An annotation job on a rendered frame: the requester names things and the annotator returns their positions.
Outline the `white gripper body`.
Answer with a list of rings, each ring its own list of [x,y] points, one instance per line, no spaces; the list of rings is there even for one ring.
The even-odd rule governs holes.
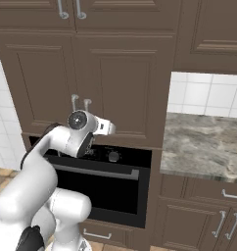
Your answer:
[[[112,122],[105,120],[104,126],[105,126],[105,132],[107,135],[116,133],[116,126]]]

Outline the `brown cabinet door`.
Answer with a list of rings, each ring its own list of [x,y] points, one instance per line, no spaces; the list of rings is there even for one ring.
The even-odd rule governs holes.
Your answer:
[[[79,35],[73,41],[77,94],[92,101],[92,114],[117,127],[97,137],[98,144],[163,145],[173,42],[170,35]]]
[[[75,18],[78,30],[176,29],[181,0],[79,0],[85,19]]]
[[[62,0],[59,16],[57,0],[0,0],[0,28],[75,30],[72,0]]]
[[[0,60],[24,132],[67,122],[76,93],[69,37],[0,34]]]
[[[182,0],[173,69],[237,75],[237,0]]]
[[[175,251],[214,251],[223,225],[215,238],[221,214],[228,207],[160,197],[153,242]]]
[[[218,251],[237,251],[237,226],[232,234],[230,240],[225,236],[226,233],[229,233],[235,223],[234,213],[237,213],[237,208],[232,208],[230,210],[229,216],[227,217],[227,222],[222,231],[222,238],[219,241]]]

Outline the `black built-in oven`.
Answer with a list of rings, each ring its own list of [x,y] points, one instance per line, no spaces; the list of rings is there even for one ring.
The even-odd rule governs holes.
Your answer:
[[[92,203],[90,218],[108,223],[143,228],[150,181],[150,150],[93,145],[81,158],[49,150],[44,157],[53,165],[71,167],[123,168],[139,171],[138,180],[92,176],[56,170],[58,186],[88,196]]]

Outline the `brown drawer front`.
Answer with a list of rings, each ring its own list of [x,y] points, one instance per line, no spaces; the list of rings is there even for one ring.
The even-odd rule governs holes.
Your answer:
[[[108,243],[111,245],[121,246],[125,248],[131,248],[133,246],[133,230],[131,228],[94,220],[86,220],[83,223],[80,223],[79,228],[82,234],[84,228],[86,228],[87,231],[91,233],[101,235],[107,235],[108,233],[112,234],[110,240],[96,238],[83,234],[83,236],[88,240]]]
[[[206,203],[237,205],[237,199],[222,196],[222,189],[225,189],[227,194],[237,195],[237,183],[189,177],[184,198]]]

